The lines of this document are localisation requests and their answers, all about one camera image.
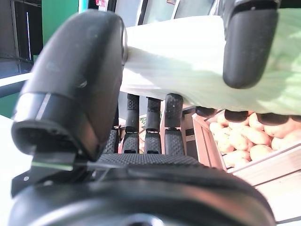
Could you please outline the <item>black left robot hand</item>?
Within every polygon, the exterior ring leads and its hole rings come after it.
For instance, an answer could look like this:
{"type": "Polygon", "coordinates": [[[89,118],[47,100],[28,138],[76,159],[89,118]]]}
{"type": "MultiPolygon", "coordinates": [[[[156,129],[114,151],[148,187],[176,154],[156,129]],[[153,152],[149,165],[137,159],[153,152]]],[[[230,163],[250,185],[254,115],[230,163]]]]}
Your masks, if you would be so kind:
{"type": "Polygon", "coordinates": [[[184,154],[182,96],[148,103],[139,154],[139,97],[128,96],[122,153],[116,127],[127,33],[112,12],[73,15],[54,33],[23,86],[11,135],[32,156],[12,179],[10,226],[273,226],[264,196],[242,179],[184,154]]]}

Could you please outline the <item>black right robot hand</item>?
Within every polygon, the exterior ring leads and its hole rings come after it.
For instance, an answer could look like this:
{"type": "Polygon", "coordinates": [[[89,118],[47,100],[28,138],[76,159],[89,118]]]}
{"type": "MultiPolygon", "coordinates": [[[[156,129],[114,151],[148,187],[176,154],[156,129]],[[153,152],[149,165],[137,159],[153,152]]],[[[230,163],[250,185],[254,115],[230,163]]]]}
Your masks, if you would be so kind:
{"type": "Polygon", "coordinates": [[[214,13],[223,19],[223,80],[231,88],[248,89],[262,78],[283,19],[301,9],[299,0],[216,0],[214,13]]]}

